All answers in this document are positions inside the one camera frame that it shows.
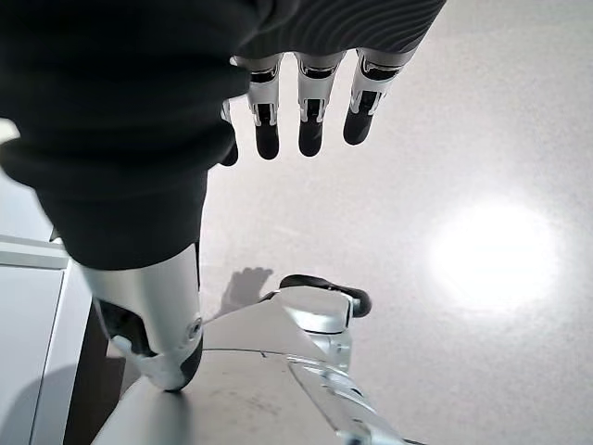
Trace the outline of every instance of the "gray metal surface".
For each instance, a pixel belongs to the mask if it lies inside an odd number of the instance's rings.
[[[26,445],[63,273],[0,266],[0,444]]]
[[[283,305],[298,327],[319,334],[345,331],[352,311],[347,296],[316,287],[287,287],[273,300]]]
[[[156,355],[134,353],[125,335],[112,338],[118,349],[156,385],[181,388],[187,381],[181,365],[202,339],[196,248],[190,246],[169,260],[142,269],[82,270],[96,300],[142,319],[148,345]]]
[[[234,60],[238,66],[243,67],[246,70],[255,72],[269,70],[278,62],[278,60],[280,60],[280,58],[281,55],[275,54],[273,56],[268,56],[265,58],[235,57]]]
[[[340,63],[344,53],[335,53],[327,56],[312,56],[311,54],[295,53],[295,57],[300,62],[310,67],[329,68]]]
[[[204,349],[261,350],[326,359],[307,333],[273,299],[228,313],[208,323],[204,333]]]
[[[136,382],[94,444],[342,443],[287,366],[282,355],[205,351],[180,394]]]
[[[375,51],[373,49],[365,48],[364,55],[369,62],[377,65],[383,65],[386,67],[403,67],[411,60],[417,49],[418,46],[406,53],[390,54],[384,53],[383,51]]]
[[[342,371],[350,369],[352,358],[352,337],[347,329],[340,334],[309,334],[309,338],[327,356],[326,361]]]
[[[0,235],[0,266],[66,269],[69,256],[59,244]]]
[[[320,308],[317,299],[345,297],[310,287],[297,293],[290,289],[207,324],[207,347],[228,349],[205,350],[198,374],[182,393],[162,393],[145,378],[136,382],[94,443],[402,445],[399,435],[339,369],[340,363],[331,363],[286,315],[281,295],[302,297],[303,311],[311,302],[311,316]],[[311,290],[315,299],[307,299],[304,290]],[[348,304],[342,309],[351,311]],[[238,349],[246,337],[250,349]],[[280,346],[270,337],[281,337],[282,347],[293,352],[306,352],[309,344],[309,351],[322,358],[270,352],[270,347]]]

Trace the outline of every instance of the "white floor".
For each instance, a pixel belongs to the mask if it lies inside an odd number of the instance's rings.
[[[352,373],[404,436],[593,444],[592,23],[589,0],[451,0],[363,146],[341,135],[346,58],[315,159],[297,150],[287,57],[276,161],[233,102],[241,158],[211,174],[203,229],[208,314],[245,267],[273,270],[262,291],[289,273],[364,287]]]

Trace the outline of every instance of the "robotic arm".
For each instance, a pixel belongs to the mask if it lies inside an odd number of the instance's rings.
[[[347,373],[348,327],[370,309],[360,289],[287,276],[262,302],[208,324],[183,392],[141,379],[94,443],[403,445]]]
[[[258,152],[275,158],[280,65],[295,52],[299,147],[315,156],[340,61],[357,49],[344,137],[360,144],[444,3],[3,3],[0,117],[20,138],[1,147],[0,163],[35,189],[107,335],[155,386],[188,385],[208,341],[197,260],[207,170],[243,149],[228,98],[247,92]]]

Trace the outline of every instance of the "black rubber tip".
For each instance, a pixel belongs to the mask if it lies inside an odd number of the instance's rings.
[[[181,385],[180,387],[175,388],[175,389],[167,389],[166,392],[181,391],[183,388],[185,388],[189,384],[189,382],[192,381],[192,379],[194,378],[194,375],[196,375],[197,368],[199,367],[200,362],[202,361],[203,350],[204,350],[204,338],[202,337],[200,339],[199,344],[197,345],[196,350],[194,350],[194,352],[192,352],[192,355],[190,355],[185,360],[185,362],[182,363],[181,369],[182,369],[183,378],[184,378],[183,385]]]
[[[308,158],[315,156],[322,149],[323,122],[317,122],[309,118],[306,122],[300,123],[298,130],[298,148]]]
[[[352,146],[362,143],[371,129],[372,116],[366,112],[353,113],[348,108],[346,122],[344,123],[344,140]]]
[[[239,160],[239,148],[237,147],[237,143],[233,143],[231,147],[231,151],[226,155],[226,158],[221,162],[222,165],[225,167],[231,167],[232,165],[236,164]]]
[[[269,125],[263,122],[256,126],[256,144],[258,153],[266,160],[272,160],[278,156],[280,141],[278,139],[278,125]]]

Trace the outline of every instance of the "robotic finger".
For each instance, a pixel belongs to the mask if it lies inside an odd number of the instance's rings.
[[[259,155],[271,160],[278,156],[278,81],[284,54],[261,59],[236,57],[238,66],[251,71],[247,99],[256,124]]]
[[[338,65],[345,53],[323,57],[296,53],[300,106],[298,147],[307,157],[315,156],[322,148],[323,117],[330,102]]]
[[[350,107],[344,124],[344,139],[352,146],[362,143],[371,129],[372,117],[387,95],[391,83],[411,59],[415,48],[407,53],[389,54],[359,49],[354,73]]]

